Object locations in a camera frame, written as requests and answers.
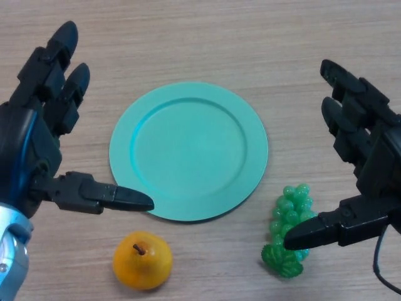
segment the wooden table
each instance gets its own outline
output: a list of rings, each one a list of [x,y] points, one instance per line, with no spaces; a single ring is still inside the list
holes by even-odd
[[[255,193],[231,214],[182,225],[146,214],[100,216],[44,203],[32,219],[31,266],[20,301],[57,300],[398,300],[372,272],[376,240],[314,249],[302,276],[282,281],[260,261],[275,199],[307,182],[317,211],[357,194],[323,121],[330,58],[367,77],[401,112],[401,2],[398,0],[30,0],[0,2],[0,96],[6,101],[34,47],[72,19],[80,41],[70,71],[86,62],[91,83],[73,135],[62,138],[59,172],[113,181],[108,145],[124,110],[147,91],[202,80],[244,97],[269,135],[269,165]],[[129,232],[163,236],[175,255],[168,283],[131,292],[115,280],[115,247]],[[401,239],[382,249],[382,273],[401,285]]]

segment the black cable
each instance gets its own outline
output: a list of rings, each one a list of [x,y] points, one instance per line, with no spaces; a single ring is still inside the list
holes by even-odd
[[[401,289],[398,287],[395,287],[392,285],[390,282],[388,282],[386,279],[384,279],[381,274],[380,274],[380,269],[378,267],[378,254],[380,251],[380,247],[382,245],[383,237],[386,232],[387,225],[383,227],[382,234],[380,234],[377,243],[376,243],[376,248],[375,248],[375,256],[373,257],[373,272],[375,273],[376,277],[382,282],[386,287],[388,287],[390,290],[394,291],[395,293],[401,295]]]

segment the teal plate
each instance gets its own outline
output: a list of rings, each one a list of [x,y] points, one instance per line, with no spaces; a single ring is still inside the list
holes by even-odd
[[[110,142],[120,186],[148,194],[149,211],[201,221],[240,205],[268,163],[268,138],[238,95],[200,82],[175,83],[140,97],[121,116]]]

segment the plastic grapes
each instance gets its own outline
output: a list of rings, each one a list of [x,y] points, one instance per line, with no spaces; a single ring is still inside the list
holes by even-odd
[[[286,186],[272,210],[273,220],[269,225],[272,243],[263,247],[261,256],[269,268],[284,278],[293,278],[301,274],[301,261],[309,255],[309,250],[290,251],[284,247],[284,237],[291,228],[316,216],[311,210],[313,199],[309,192],[310,187],[307,184]]]

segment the plate rim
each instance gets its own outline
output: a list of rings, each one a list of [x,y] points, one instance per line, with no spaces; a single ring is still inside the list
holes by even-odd
[[[216,214],[216,212],[212,215],[208,214],[198,214],[198,217],[194,217],[194,214],[188,214],[187,216],[181,216],[180,218],[178,218],[177,216],[174,217],[174,215],[176,214],[163,214],[163,212],[159,212],[160,210],[158,210],[157,207],[157,200],[155,199],[155,194],[153,195],[152,191],[149,191],[150,187],[146,187],[146,185],[144,185],[142,182],[140,183],[136,183],[135,187],[133,185],[129,185],[128,181],[124,181],[121,176],[121,172],[118,172],[116,169],[118,169],[115,164],[113,163],[115,161],[115,156],[113,156],[116,147],[114,147],[114,145],[116,145],[116,143],[118,143],[118,141],[115,141],[116,137],[118,136],[119,133],[121,133],[121,137],[126,137],[126,139],[122,139],[119,137],[119,140],[121,143],[127,143],[127,140],[129,140],[129,144],[131,143],[131,139],[133,136],[133,132],[135,131],[135,129],[138,126],[138,121],[136,119],[134,119],[133,117],[130,117],[130,120],[134,119],[136,120],[136,124],[131,125],[131,129],[127,130],[127,127],[124,128],[124,123],[127,123],[127,120],[125,120],[127,118],[127,116],[129,115],[134,115],[134,116],[139,116],[142,115],[142,118],[139,118],[139,121],[141,121],[143,119],[143,117],[147,114],[147,112],[151,111],[153,108],[157,107],[158,104],[161,103],[166,103],[169,102],[172,99],[172,96],[169,95],[168,99],[166,98],[162,98],[159,96],[164,96],[167,92],[171,93],[174,92],[173,95],[177,95],[176,93],[178,93],[178,95],[180,95],[181,98],[188,98],[188,97],[195,97],[195,98],[205,98],[208,93],[221,93],[221,95],[225,95],[225,98],[218,98],[218,100],[216,99],[208,99],[206,98],[208,101],[213,102],[218,104],[219,106],[223,107],[225,110],[227,110],[228,112],[230,112],[235,118],[236,120],[239,122],[239,125],[242,127],[242,130],[245,131],[244,135],[245,135],[245,139],[247,140],[247,147],[249,147],[249,139],[251,138],[251,145],[253,145],[253,147],[251,147],[251,150],[253,150],[253,154],[258,157],[256,158],[257,162],[255,162],[254,158],[251,158],[252,160],[250,160],[249,158],[249,152],[247,151],[246,154],[246,162],[244,163],[244,166],[242,167],[242,170],[239,171],[239,175],[237,175],[237,177],[230,183],[230,185],[228,185],[228,189],[232,186],[235,185],[236,182],[238,181],[238,178],[244,177],[243,175],[245,174],[246,176],[251,176],[252,177],[252,184],[247,184],[246,189],[242,189],[242,194],[241,197],[238,197],[238,200],[236,201],[229,201],[228,204],[230,204],[229,206],[227,206],[227,202],[223,202],[226,203],[226,206],[223,206],[221,208],[221,210],[219,210],[219,213]],[[238,105],[239,108],[237,108],[236,110],[240,111],[239,115],[236,112],[233,112],[233,106]],[[244,119],[248,119],[251,120],[252,122],[254,122],[253,124],[243,124],[241,123],[241,121],[243,121]],[[121,156],[128,156],[128,160],[129,160],[129,164],[126,164],[128,166],[132,166],[131,164],[131,154],[132,151],[129,149],[130,146],[126,147],[126,149],[124,150],[124,147],[119,147],[119,151],[120,154],[118,155],[119,157]],[[211,84],[211,83],[207,83],[207,82],[178,82],[178,83],[171,83],[168,85],[163,85],[161,87],[158,87],[156,89],[153,89],[151,91],[149,91],[148,93],[142,95],[141,97],[139,97],[136,101],[134,101],[133,103],[131,103],[131,105],[124,111],[124,113],[120,116],[118,122],[115,125],[115,128],[113,130],[112,133],[112,137],[110,139],[110,146],[109,146],[109,163],[110,163],[110,169],[112,171],[112,175],[116,181],[116,183],[118,185],[121,186],[125,186],[125,187],[129,187],[132,189],[136,189],[139,191],[142,191],[146,194],[148,194],[151,198],[154,198],[155,201],[155,209],[152,211],[148,211],[150,214],[157,216],[159,218],[163,218],[163,219],[167,219],[167,220],[171,220],[171,221],[203,221],[203,220],[207,220],[207,219],[212,219],[212,218],[217,218],[219,216],[222,216],[230,211],[232,211],[233,209],[237,208],[240,204],[242,204],[248,197],[250,197],[250,195],[253,193],[253,191],[258,187],[261,179],[264,176],[264,173],[266,171],[267,165],[268,165],[268,158],[269,158],[269,142],[268,142],[268,135],[266,132],[266,129],[264,127],[264,124],[262,122],[262,120],[260,119],[260,116],[256,113],[256,111],[252,108],[252,106],[247,103],[245,101],[245,99],[243,99],[242,97],[240,97],[238,94],[227,90],[225,88],[222,88],[220,86],[217,86],[215,84]],[[244,173],[243,169],[244,167],[246,167],[246,169],[248,170],[248,172]],[[140,179],[141,177],[139,175],[137,175],[134,171],[133,168],[130,168],[130,171],[127,171],[128,174],[131,174],[131,176],[134,177],[135,181],[132,180],[132,183],[134,182],[138,182],[137,180]],[[231,188],[231,193],[225,193],[228,197],[231,196],[233,194],[233,192],[235,191],[235,189]],[[220,198],[223,197],[222,196],[214,196],[211,197],[212,199],[216,199],[216,198]]]

